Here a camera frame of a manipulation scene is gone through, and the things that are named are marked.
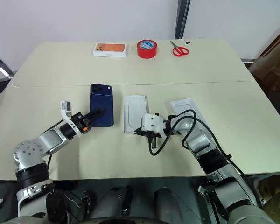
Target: white table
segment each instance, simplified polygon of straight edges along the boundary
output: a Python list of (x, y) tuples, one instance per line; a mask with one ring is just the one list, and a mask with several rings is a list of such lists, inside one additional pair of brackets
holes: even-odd
[[(186, 40), (174, 41), (182, 45)], [(0, 179), (15, 179), (16, 166), (12, 153), (17, 143), (36, 137), (61, 119), (60, 100), (70, 100), (73, 113), (85, 114), (89, 111), (89, 83), (94, 82), (113, 86), (114, 126), (94, 127), (54, 154), (49, 169), (52, 179), (204, 175), (192, 154), (181, 147), (180, 136), (173, 136), (164, 150), (153, 157), (149, 154), (145, 138), (122, 133), (123, 98), (133, 94), (146, 94), (149, 112), (158, 112), (162, 116), (173, 114), (170, 101), (193, 98), (222, 148), (233, 156), (245, 173), (280, 172), (280, 116), (230, 46), (222, 40), (191, 40), (191, 44), (187, 45), (192, 50), (191, 55), (180, 58), (181, 63), (171, 57), (171, 51), (162, 51), (167, 47), (167, 42), (158, 41), (159, 58), (150, 59), (154, 63), (135, 57), (133, 47), (136, 42), (130, 42), (128, 57), (118, 60), (122, 72), (119, 73), (119, 68), (114, 71), (112, 67), (105, 66), (104, 70), (109, 70), (109, 73), (101, 75), (97, 75), (100, 63), (112, 64), (112, 59), (117, 58), (92, 57), (91, 49), (86, 55), (84, 49), (94, 46), (94, 43), (40, 45), (0, 95)], [(202, 51), (206, 51), (204, 46), (213, 46), (211, 52), (220, 48), (220, 55), (228, 58), (232, 66), (223, 65), (221, 59), (210, 59), (208, 56), (205, 56), (203, 63), (200, 62), (200, 66), (206, 64), (203, 68), (190, 66), (192, 60), (199, 63), (195, 52), (203, 58)], [(61, 54), (62, 48), (63, 52), (71, 49), (66, 59)], [(59, 68), (61, 59), (57, 65), (43, 64), (47, 55), (56, 49), (59, 49), (60, 57), (65, 61), (77, 61), (84, 55), (88, 58), (87, 62), (83, 59), (84, 63), (95, 64), (93, 61), (96, 61), (98, 64), (91, 67), (80, 63), (75, 76), (67, 70), (62, 74), (56, 73), (56, 70), (63, 69)], [(56, 52), (52, 54), (55, 59), (58, 58)], [(146, 66), (151, 79), (145, 72), (142, 77), (147, 79), (140, 78), (140, 71), (135, 72), (130, 64), (138, 64), (142, 68)], [(68, 63), (64, 66), (73, 71)], [(174, 69), (169, 67), (175, 66), (179, 72), (172, 77), (169, 73)], [(43, 76), (40, 68), (46, 71)]]

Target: orange label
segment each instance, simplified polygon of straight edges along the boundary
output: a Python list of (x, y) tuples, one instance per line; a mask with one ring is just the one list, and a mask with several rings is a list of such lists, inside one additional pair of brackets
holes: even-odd
[(124, 51), (125, 45), (124, 44), (113, 44), (113, 43), (99, 43), (97, 45), (96, 50), (98, 51)]

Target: blue smartphone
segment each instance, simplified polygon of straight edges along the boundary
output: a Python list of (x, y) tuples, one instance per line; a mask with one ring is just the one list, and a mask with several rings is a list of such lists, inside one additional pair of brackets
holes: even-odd
[(103, 115), (92, 121), (93, 127), (111, 127), (113, 119), (113, 92), (109, 85), (90, 85), (90, 112), (98, 108), (104, 108)]

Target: scissors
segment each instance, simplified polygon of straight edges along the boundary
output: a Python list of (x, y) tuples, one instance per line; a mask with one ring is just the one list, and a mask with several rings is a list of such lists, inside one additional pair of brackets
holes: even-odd
[(176, 57), (181, 57), (184, 55), (188, 55), (189, 54), (189, 50), (187, 48), (184, 47), (178, 47), (175, 43), (173, 43), (172, 41), (170, 41), (172, 43), (172, 45), (174, 46), (172, 53), (176, 56)]

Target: red tape roll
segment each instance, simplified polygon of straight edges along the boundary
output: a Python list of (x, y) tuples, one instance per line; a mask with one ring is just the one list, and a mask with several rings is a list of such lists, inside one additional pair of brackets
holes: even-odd
[(143, 40), (137, 43), (138, 56), (152, 58), (157, 54), (157, 43), (152, 40)]

